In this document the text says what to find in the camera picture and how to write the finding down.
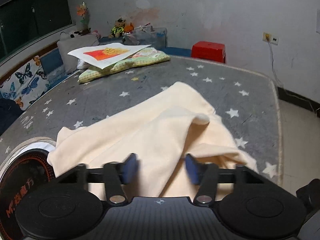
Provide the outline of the cream fabric garment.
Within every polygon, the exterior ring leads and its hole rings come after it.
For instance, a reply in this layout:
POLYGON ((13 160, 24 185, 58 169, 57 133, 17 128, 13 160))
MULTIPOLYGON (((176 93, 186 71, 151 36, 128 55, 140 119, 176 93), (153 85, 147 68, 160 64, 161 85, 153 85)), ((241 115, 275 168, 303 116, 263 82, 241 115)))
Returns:
POLYGON ((139 171, 128 196, 195 197, 186 154, 221 168, 243 164, 257 169, 255 159, 238 149, 213 106, 182 82, 91 126, 61 128, 47 160, 60 176, 78 164, 98 168, 131 153, 138 156, 139 171))

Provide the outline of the grey star patterned table cover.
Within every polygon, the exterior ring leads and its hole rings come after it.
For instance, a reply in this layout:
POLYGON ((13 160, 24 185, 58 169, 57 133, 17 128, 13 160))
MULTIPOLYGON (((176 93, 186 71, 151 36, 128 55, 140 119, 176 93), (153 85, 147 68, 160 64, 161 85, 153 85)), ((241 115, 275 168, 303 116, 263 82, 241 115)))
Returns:
POLYGON ((79 84, 67 77, 36 101, 1 135, 1 161, 25 141, 56 139, 63 127, 89 126, 155 95, 173 91, 171 106, 196 105, 198 92, 230 131, 241 150, 257 162, 260 174, 282 183, 283 150, 277 90, 272 80, 250 70, 172 56, 167 62, 125 70, 79 84))

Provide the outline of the round black induction cooktop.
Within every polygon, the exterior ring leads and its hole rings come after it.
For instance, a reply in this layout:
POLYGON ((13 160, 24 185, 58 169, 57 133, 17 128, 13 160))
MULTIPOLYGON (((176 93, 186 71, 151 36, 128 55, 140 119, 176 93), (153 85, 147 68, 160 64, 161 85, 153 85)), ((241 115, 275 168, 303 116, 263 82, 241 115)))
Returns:
POLYGON ((1 239, 22 239, 15 211, 21 200, 55 178, 48 151, 27 150, 13 159, 1 175, 1 239))

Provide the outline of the white paper with orange print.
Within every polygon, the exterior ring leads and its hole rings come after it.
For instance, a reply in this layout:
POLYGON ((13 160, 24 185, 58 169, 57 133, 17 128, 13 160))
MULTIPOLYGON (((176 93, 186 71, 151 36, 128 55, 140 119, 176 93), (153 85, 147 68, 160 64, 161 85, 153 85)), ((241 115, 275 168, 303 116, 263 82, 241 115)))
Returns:
POLYGON ((149 46, 150 44, 128 46, 114 42, 101 46, 82 47, 70 51, 67 55, 76 57, 99 69, 105 69, 149 46))

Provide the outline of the grey cushion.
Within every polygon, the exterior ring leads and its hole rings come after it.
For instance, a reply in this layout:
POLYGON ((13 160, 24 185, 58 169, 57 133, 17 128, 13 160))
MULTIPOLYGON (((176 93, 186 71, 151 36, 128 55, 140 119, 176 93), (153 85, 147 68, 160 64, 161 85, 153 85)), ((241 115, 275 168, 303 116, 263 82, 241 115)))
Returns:
POLYGON ((57 47, 67 74, 71 74, 77 70, 78 58, 68 55, 70 51, 83 47, 97 46, 99 41, 93 34, 67 38, 57 42, 57 47))

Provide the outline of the green patterned small quilt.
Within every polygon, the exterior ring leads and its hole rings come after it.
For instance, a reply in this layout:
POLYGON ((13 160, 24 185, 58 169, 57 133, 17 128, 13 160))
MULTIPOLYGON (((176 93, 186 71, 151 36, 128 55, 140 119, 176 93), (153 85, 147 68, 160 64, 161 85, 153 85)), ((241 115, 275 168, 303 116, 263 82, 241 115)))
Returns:
POLYGON ((170 56, 168 54, 153 47, 148 47, 140 50, 131 57, 121 60, 104 69, 89 66, 88 69, 79 75, 78 83, 88 83, 100 77, 116 74, 131 68, 145 67, 166 61, 170 61, 170 56))

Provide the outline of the red plastic stool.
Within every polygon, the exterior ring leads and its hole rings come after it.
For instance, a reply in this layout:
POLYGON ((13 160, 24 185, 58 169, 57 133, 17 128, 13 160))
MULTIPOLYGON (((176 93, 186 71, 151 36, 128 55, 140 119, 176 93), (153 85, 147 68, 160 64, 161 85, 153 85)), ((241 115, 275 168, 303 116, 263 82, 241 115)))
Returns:
POLYGON ((225 63, 226 48, 224 44, 199 41, 193 45, 191 49, 191 57, 225 63))

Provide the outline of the blue sofa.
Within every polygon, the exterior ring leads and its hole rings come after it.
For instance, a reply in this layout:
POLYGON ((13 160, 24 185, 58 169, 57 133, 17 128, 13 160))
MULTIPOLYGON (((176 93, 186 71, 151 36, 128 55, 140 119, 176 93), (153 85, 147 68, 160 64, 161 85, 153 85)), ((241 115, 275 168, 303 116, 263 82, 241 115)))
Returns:
MULTIPOLYGON (((191 49, 166 47, 161 46, 161 44, 155 45, 154 47, 170 55, 191 57, 191 49)), ((44 75, 49 81, 48 90, 67 78, 67 74, 62 64, 62 57, 58 52, 57 47, 48 51, 45 55, 41 57, 37 56, 36 58, 37 61, 41 62, 42 67, 44 67, 44 75)), ((18 107, 17 103, 5 99, 1 94, 1 134, 3 134, 22 114, 23 110, 18 107)))

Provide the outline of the teddy bear toy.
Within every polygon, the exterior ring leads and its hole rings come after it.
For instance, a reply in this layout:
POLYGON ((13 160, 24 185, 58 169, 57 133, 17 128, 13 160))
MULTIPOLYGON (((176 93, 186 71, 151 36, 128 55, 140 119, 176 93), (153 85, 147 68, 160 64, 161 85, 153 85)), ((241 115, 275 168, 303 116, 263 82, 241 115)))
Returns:
POLYGON ((114 27, 111 29, 111 32, 108 38, 119 38, 123 35, 125 28, 125 20, 120 17, 116 20, 114 27))

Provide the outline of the clear plastic storage box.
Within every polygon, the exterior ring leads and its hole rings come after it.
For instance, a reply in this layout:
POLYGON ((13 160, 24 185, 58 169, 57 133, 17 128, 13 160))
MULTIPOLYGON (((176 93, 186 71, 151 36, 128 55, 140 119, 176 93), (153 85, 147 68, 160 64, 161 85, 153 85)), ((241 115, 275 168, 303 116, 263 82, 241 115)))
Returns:
POLYGON ((156 49, 165 48, 167 46, 167 28, 151 25, 135 28, 131 33, 124 35, 123 44, 130 46, 149 44, 156 49))

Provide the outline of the orange artificial flower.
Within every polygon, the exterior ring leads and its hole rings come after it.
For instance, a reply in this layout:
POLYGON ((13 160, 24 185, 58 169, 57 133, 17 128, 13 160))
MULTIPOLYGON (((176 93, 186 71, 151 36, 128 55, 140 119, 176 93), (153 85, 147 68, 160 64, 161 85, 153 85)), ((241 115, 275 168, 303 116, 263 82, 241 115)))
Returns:
POLYGON ((89 10, 87 4, 82 2, 77 6, 76 14, 78 16, 78 27, 80 30, 85 30, 88 28, 89 23, 89 10))

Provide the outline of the green framed window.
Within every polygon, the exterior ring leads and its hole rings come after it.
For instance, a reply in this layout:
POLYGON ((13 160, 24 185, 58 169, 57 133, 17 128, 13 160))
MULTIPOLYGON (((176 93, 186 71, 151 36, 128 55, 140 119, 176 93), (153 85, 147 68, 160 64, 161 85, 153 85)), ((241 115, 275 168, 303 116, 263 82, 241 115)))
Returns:
POLYGON ((68 0, 1 0, 1 60, 71 23, 68 0))

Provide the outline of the white wall socket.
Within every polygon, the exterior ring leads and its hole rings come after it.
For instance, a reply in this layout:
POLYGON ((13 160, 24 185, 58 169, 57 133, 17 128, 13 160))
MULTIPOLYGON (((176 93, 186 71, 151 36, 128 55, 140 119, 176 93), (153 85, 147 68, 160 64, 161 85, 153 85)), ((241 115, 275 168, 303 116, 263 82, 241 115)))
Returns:
POLYGON ((263 41, 277 46, 279 43, 279 37, 270 33, 263 32, 263 41))

